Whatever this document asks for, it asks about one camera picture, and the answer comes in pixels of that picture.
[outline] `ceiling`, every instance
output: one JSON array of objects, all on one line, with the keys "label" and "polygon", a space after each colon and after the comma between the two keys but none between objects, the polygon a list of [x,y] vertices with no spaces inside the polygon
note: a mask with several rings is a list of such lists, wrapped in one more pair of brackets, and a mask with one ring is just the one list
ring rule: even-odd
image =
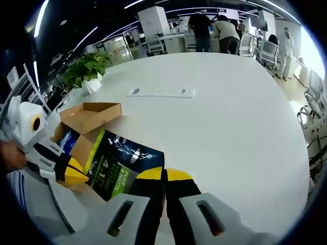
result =
[{"label": "ceiling", "polygon": [[[87,44],[102,40],[117,29],[137,20],[137,13],[145,8],[152,7],[160,0],[144,0],[128,9],[125,6],[136,0],[49,0],[42,19],[39,36],[33,38],[38,11],[43,0],[23,1],[20,9],[7,1],[5,9],[15,10],[15,22],[8,23],[3,20],[5,30],[5,45],[2,47],[2,75],[7,74],[13,65],[22,62],[37,60],[40,83],[48,76],[51,60],[58,53],[66,54],[95,27],[98,27],[81,45],[83,49]],[[278,8],[272,7],[264,0],[169,0],[158,4],[166,11],[191,7],[221,7],[240,11],[255,11],[261,9],[256,4],[269,8],[275,16],[282,16],[285,20],[294,21]],[[298,16],[285,0],[270,0]],[[190,10],[167,13],[167,18],[177,17],[177,14],[190,13]]]}]

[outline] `white table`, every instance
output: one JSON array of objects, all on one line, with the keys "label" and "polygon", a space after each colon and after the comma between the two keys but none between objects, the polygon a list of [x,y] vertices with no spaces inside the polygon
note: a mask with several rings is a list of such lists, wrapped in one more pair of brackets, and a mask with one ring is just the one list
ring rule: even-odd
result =
[{"label": "white table", "polygon": [[184,37],[184,33],[180,33],[180,34],[173,34],[173,35],[168,35],[168,36],[162,36],[159,37],[160,40],[165,40],[168,38],[177,38],[177,37]]},{"label": "white table", "polygon": [[[285,234],[309,188],[306,142],[290,104],[255,60],[182,53],[111,67],[90,102],[120,102],[113,132],[163,151],[259,231]],[[194,99],[126,97],[139,89],[195,88]]]}]

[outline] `floor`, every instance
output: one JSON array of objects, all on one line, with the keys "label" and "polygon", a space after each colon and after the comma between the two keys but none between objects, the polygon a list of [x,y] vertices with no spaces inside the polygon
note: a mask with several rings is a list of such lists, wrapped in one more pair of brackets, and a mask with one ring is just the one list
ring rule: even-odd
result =
[{"label": "floor", "polygon": [[290,102],[294,113],[297,114],[307,104],[304,96],[306,88],[303,87],[295,76],[291,79],[289,78],[287,82],[284,79],[279,79],[277,76],[274,79],[284,92],[286,99]]}]

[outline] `white chair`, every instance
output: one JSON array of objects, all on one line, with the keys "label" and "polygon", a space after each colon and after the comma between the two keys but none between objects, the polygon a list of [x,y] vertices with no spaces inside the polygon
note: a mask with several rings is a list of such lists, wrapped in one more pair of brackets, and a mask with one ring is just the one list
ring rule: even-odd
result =
[{"label": "white chair", "polygon": [[252,35],[243,33],[240,43],[240,56],[252,57],[250,48],[252,38]]},{"label": "white chair", "polygon": [[322,129],[327,122],[327,101],[323,93],[323,80],[316,72],[310,71],[310,84],[305,91],[305,98],[309,105],[302,107],[297,114],[307,142],[316,138],[319,129]]},{"label": "white chair", "polygon": [[187,30],[184,32],[186,52],[194,52],[196,49],[196,41],[193,30]]},{"label": "white chair", "polygon": [[165,47],[159,37],[146,39],[150,54],[162,54],[165,51]]},{"label": "white chair", "polygon": [[310,72],[310,84],[305,91],[305,98],[315,115],[321,118],[325,114],[326,98],[323,96],[323,80],[313,70]]},{"label": "white chair", "polygon": [[277,66],[277,53],[279,46],[268,41],[264,41],[259,51],[259,61],[263,67],[274,77],[271,69]]}]

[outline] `computer monitor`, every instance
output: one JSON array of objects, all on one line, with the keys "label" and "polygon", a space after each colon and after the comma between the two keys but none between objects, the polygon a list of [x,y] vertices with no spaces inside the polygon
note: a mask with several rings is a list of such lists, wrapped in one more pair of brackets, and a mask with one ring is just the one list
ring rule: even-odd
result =
[{"label": "computer monitor", "polygon": [[251,17],[250,20],[251,20],[251,26],[258,28],[265,32],[268,31],[268,25],[265,20],[259,19],[259,18],[254,18],[254,17]]}]

